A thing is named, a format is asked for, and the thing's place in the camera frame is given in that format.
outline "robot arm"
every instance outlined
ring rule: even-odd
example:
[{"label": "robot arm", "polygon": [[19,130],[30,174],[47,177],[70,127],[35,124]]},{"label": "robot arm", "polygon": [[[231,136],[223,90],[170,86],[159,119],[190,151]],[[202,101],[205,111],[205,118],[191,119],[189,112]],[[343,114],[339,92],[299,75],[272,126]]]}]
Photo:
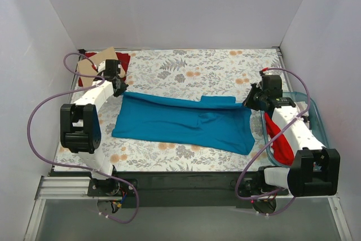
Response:
[{"label": "robot arm", "polygon": [[[121,95],[127,84],[119,77],[119,60],[106,60],[98,66],[99,75],[103,74],[105,82],[88,90],[73,104],[64,104],[60,109],[60,142],[72,153],[77,154],[90,168],[112,175],[114,166],[105,159],[98,149],[102,138],[98,120],[98,111],[111,96]],[[107,180],[106,177],[92,172],[92,178]]]},{"label": "robot arm", "polygon": [[[298,114],[291,98],[282,97],[282,81],[277,75],[265,75],[252,88],[243,105],[253,110],[263,110],[282,130]],[[289,189],[293,196],[334,195],[337,192],[340,155],[326,148],[298,119],[284,132],[294,153],[291,168],[261,167],[264,182]]]}]

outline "floral pattern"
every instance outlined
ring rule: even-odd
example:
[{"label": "floral pattern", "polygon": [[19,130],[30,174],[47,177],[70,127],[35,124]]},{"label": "floral pattern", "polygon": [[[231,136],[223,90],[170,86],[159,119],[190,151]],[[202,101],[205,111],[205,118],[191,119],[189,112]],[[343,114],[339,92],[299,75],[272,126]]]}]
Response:
[{"label": "floral pattern", "polygon": [[[199,101],[202,95],[234,96],[241,103],[250,83],[260,81],[259,70],[281,67],[276,50],[140,50],[122,51],[131,55],[127,72],[128,91],[162,97]],[[288,91],[284,76],[283,88]],[[72,97],[75,101],[82,93]],[[99,110],[102,143],[106,159],[119,171],[236,171],[265,144],[261,114],[252,112],[250,127],[256,140],[247,156],[190,144],[138,141],[113,138],[122,97],[110,97]],[[55,161],[83,165],[81,159],[59,145]],[[250,170],[270,165],[262,154]],[[79,170],[56,166],[55,170]]]}]

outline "white wall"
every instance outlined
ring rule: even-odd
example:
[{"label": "white wall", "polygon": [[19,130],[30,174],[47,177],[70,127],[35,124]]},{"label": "white wall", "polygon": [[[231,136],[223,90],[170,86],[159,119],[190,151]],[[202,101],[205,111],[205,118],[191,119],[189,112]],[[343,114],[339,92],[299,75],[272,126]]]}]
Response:
[{"label": "white wall", "polygon": [[[39,179],[50,169],[28,146],[28,117],[43,99],[69,90],[73,77],[62,67],[62,57],[75,47],[49,0],[0,0],[0,30],[0,240],[12,241],[24,238]],[[34,143],[49,159],[66,99],[45,105],[35,116]]]},{"label": "white wall", "polygon": [[361,240],[360,48],[360,0],[303,0],[281,44],[286,67],[305,79],[341,154],[338,191],[354,240]]},{"label": "white wall", "polygon": [[302,0],[50,0],[77,48],[279,46]]}]

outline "red fabric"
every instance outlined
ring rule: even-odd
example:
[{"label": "red fabric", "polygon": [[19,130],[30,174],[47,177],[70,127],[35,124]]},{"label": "red fabric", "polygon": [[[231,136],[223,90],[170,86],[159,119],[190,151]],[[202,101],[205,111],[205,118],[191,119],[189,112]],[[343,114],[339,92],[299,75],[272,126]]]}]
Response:
[{"label": "red fabric", "polygon": [[[273,138],[281,129],[279,129],[267,113],[265,113],[265,118],[267,134]],[[279,136],[278,139],[273,142],[272,148],[274,150],[274,157],[279,163],[288,166],[292,165],[294,159],[293,151],[284,135]]]},{"label": "red fabric", "polygon": [[[89,53],[85,53],[85,56],[87,56],[88,58],[90,58],[91,56],[94,56],[96,53],[94,52],[89,52]],[[129,66],[129,62],[130,62],[130,55],[128,54],[124,54],[124,53],[120,53],[120,52],[116,52],[118,60],[120,60],[120,64],[122,65],[123,69],[125,72],[128,71],[128,66]],[[81,82],[81,78],[79,78],[78,80],[78,85],[80,87],[83,87],[83,83]]]}]

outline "blue cloth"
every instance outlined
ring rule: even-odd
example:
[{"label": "blue cloth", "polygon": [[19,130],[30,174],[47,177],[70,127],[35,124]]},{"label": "blue cloth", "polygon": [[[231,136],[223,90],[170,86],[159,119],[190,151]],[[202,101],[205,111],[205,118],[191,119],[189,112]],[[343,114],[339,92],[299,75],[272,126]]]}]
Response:
[{"label": "blue cloth", "polygon": [[254,145],[250,114],[235,97],[202,96],[195,102],[126,91],[112,136],[247,155]]}]

